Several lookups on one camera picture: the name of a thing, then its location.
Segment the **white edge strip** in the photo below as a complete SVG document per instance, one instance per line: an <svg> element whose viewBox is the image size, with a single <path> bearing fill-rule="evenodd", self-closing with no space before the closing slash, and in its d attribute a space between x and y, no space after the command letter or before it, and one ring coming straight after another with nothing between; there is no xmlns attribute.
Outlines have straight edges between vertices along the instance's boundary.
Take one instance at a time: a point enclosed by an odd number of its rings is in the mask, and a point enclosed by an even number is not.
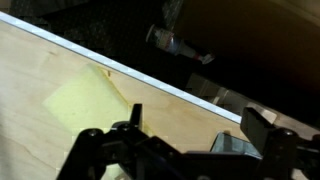
<svg viewBox="0 0 320 180"><path fill-rule="evenodd" d="M55 43L57 45L60 45L60 46L62 46L64 48L66 48L66 49L69 49L69 50L71 50L73 52L76 52L76 53L81 54L81 55L83 55L85 57L88 57L88 58L90 58L90 59L92 59L92 60L94 60L94 61L96 61L98 63L106 65L106 66L108 66L108 67L110 67L112 69L115 69L117 71L120 71L120 72L122 72L122 73L124 73L124 74L126 74L128 76L131 76L131 77L133 77L135 79L138 79L138 80L140 80L140 81L142 81L144 83L147 83L147 84L149 84L151 86L154 86L154 87L156 87L158 89L161 89L161 90L163 90L165 92L168 92L168 93L170 93L170 94L172 94L174 96L177 96L177 97L179 97L181 99L184 99L184 100L186 100L186 101L188 101L188 102L190 102L192 104L200 106L200 107L202 107L202 108L204 108L204 109L206 109L208 111L211 111L211 112L213 112L215 114L218 114L218 115L220 115L222 117L225 117L227 119L230 119L233 122L240 123L240 121L241 121L241 117L236 115L236 114L234 114L234 113L231 113L231 112L229 112L229 111L227 111L225 109L222 109L222 108L220 108L220 107L218 107L216 105L213 105L213 104L211 104L211 103L209 103L207 101L204 101L202 99L199 99L198 97L195 97L195 96L193 96L193 95L191 95L189 93L181 91L181 90L179 90L179 89L177 89L177 88L175 88L175 87L173 87L171 85L165 84L165 83L163 83L163 82L161 82L161 81L159 81L159 80L157 80L155 78L147 76L147 75L145 75L145 74L143 74L143 73L141 73L139 71L136 71L136 70L134 70L132 68L129 68L129 67L125 66L125 65L122 65L122 64L120 64L120 63L118 63L118 62L116 62L116 61L114 61L112 59L109 59L109 58L107 58L105 56L102 56L102 55L100 55L98 53L95 53L95 52L93 52L91 50L88 50L88 49L86 49L86 48L84 48L82 46L79 46L77 44L74 44L74 43L72 43L72 42L70 42L70 41L68 41L66 39L63 39L63 38L61 38L59 36L56 36L56 35L48 32L46 30L40 29L40 28L38 28L36 26L33 26L33 25L31 25L31 24L29 24L27 22L24 22L24 21L19 20L19 19L15 18L15 17L12 17L12 16L10 16L8 14L0 12L0 20L4 21L4 22L6 22L6 23L8 23L10 25L13 25L13 26L15 26L17 28L20 28L20 29L22 29L24 31L27 31L27 32L29 32L31 34L39 36L39 37L41 37L43 39L51 41L51 42L53 42L53 43Z"/></svg>

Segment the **light wood surface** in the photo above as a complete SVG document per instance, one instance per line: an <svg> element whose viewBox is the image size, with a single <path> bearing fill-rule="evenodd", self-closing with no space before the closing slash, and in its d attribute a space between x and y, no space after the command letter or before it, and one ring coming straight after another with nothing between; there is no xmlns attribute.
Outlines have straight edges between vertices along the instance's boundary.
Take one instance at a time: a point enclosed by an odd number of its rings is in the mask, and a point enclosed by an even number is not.
<svg viewBox="0 0 320 180"><path fill-rule="evenodd" d="M56 177L75 137L42 102L90 62L0 21L1 179ZM129 103L143 103L143 119L154 133L178 150L209 150L225 130L244 138L238 124L104 68Z"/></svg>

